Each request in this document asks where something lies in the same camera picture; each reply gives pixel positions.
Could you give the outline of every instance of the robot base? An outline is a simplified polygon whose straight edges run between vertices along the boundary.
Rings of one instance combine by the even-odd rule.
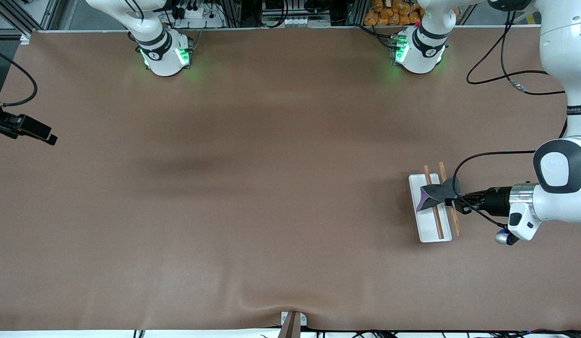
[[[194,41],[188,39],[188,36],[177,32],[176,30],[167,30],[172,37],[170,49],[165,52],[161,60],[151,60],[144,55],[144,64],[146,68],[160,77],[171,77],[182,69],[189,69],[192,60],[192,49]]]
[[[425,74],[434,69],[434,67],[441,62],[442,53],[445,51],[443,47],[434,57],[425,57],[415,48],[413,43],[413,32],[417,27],[409,27],[406,30],[397,33],[399,38],[391,41],[392,47],[397,47],[396,50],[391,50],[391,60],[394,65],[401,65],[406,70],[415,74]]]

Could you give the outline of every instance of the wooden stick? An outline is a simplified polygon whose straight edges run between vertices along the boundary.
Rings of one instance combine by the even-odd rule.
[[[426,184],[432,184],[432,180],[430,179],[430,169],[428,169],[427,165],[424,165],[424,176],[426,176]],[[441,217],[439,216],[439,209],[436,206],[432,207],[432,213],[434,213],[434,222],[436,223],[436,232],[439,235],[439,239],[444,239],[445,235],[443,235],[443,232],[442,232]]]
[[[447,180],[447,172],[445,171],[445,163],[439,162],[439,171],[441,172],[441,183]],[[451,212],[451,220],[453,221],[453,227],[455,228],[455,235],[457,237],[462,236],[462,228],[459,226],[459,219],[457,218],[457,210],[453,206],[449,207]]]

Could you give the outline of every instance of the white tray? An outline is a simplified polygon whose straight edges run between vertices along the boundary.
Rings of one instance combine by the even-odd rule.
[[[430,180],[433,184],[440,184],[439,176],[437,174],[430,174]],[[437,205],[439,209],[439,216],[441,218],[442,232],[445,238],[439,239],[436,231],[436,222],[434,222],[434,212],[432,208],[417,212],[419,200],[421,198],[420,187],[426,185],[426,176],[423,174],[409,175],[409,188],[411,188],[411,200],[413,202],[413,212],[415,212],[415,220],[418,223],[419,241],[423,243],[430,242],[447,242],[451,240],[451,228],[449,227],[449,218],[447,217],[447,207],[440,204]]]

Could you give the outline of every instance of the brown table surface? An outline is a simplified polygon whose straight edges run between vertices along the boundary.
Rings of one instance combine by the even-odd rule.
[[[581,329],[581,224],[507,247],[468,215],[461,238],[417,240],[409,173],[559,134],[564,96],[466,84],[502,31],[456,30],[423,76],[357,29],[205,32],[169,78],[125,34],[33,34],[15,59],[39,93],[9,111],[59,140],[0,135],[0,330],[268,327],[289,309],[328,330]],[[538,41],[510,31],[509,71],[539,69]],[[2,100],[30,90],[13,70]],[[535,176],[512,155],[460,179]]]

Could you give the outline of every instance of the table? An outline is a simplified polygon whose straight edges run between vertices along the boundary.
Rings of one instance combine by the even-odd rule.
[[[456,30],[419,76],[360,30],[209,31],[168,78],[125,34],[33,34],[15,60],[39,94],[9,111],[59,140],[0,135],[0,330],[269,327],[289,309],[327,330],[581,329],[581,224],[507,247],[461,215],[461,238],[417,240],[410,173],[561,130],[565,96],[466,84],[501,32]],[[539,69],[538,35],[510,31],[509,71]],[[13,70],[2,100],[30,90]],[[474,160],[462,188],[535,180],[531,161]]]

